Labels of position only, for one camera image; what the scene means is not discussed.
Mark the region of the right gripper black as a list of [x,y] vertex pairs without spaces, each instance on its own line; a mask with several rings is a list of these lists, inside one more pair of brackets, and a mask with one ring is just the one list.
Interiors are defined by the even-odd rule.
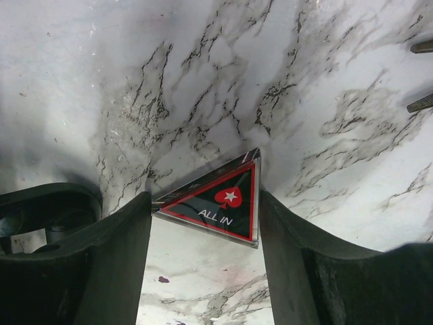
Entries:
[[[75,183],[2,194],[1,323],[135,324],[151,205],[142,192],[98,221],[100,195]],[[40,229],[48,245],[12,255],[13,236]]]

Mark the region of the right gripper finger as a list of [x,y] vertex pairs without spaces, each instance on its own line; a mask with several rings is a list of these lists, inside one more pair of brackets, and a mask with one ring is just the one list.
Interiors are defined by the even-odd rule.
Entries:
[[432,245],[381,253],[338,238],[260,193],[276,324],[431,324]]

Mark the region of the triangular red black card box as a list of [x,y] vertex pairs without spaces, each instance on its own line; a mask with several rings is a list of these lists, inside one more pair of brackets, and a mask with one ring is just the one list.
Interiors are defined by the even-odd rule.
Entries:
[[260,172],[260,148],[233,148],[153,196],[152,211],[161,219],[258,248]]

